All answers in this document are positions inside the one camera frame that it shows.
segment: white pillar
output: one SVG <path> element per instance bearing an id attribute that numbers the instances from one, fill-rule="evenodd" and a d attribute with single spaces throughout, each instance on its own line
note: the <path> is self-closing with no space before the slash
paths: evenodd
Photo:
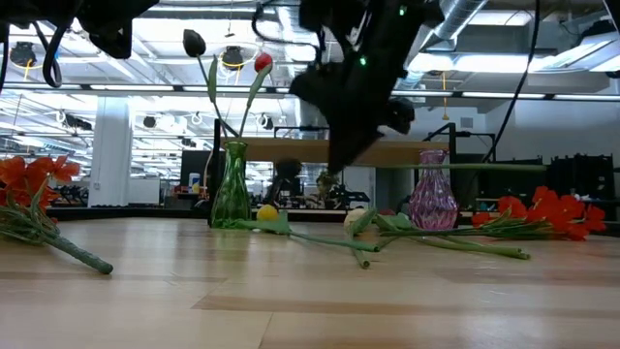
<path id="1" fill-rule="evenodd" d="M 126 206 L 134 116 L 126 97 L 99 97 L 88 206 Z"/>

